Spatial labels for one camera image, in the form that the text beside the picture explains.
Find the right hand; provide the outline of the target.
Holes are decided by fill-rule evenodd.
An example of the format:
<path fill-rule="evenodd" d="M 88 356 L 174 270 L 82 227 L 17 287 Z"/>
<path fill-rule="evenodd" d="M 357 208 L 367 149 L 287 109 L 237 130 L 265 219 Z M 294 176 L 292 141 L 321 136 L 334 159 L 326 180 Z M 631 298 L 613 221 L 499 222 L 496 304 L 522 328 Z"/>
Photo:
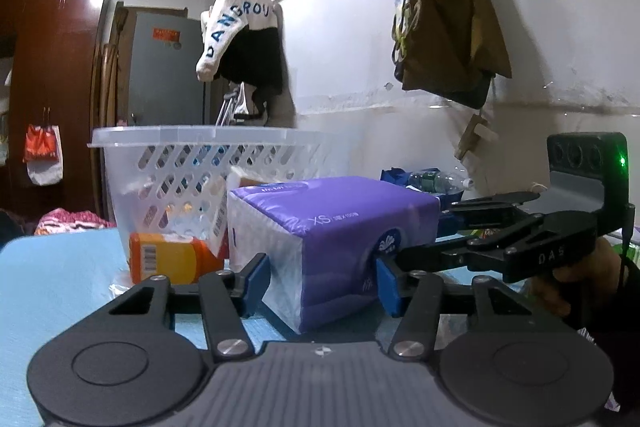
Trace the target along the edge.
<path fill-rule="evenodd" d="M 576 265 L 555 269 L 549 280 L 532 277 L 525 284 L 525 295 L 557 317 L 617 291 L 628 277 L 623 258 L 605 237 L 599 237 L 593 252 Z"/>

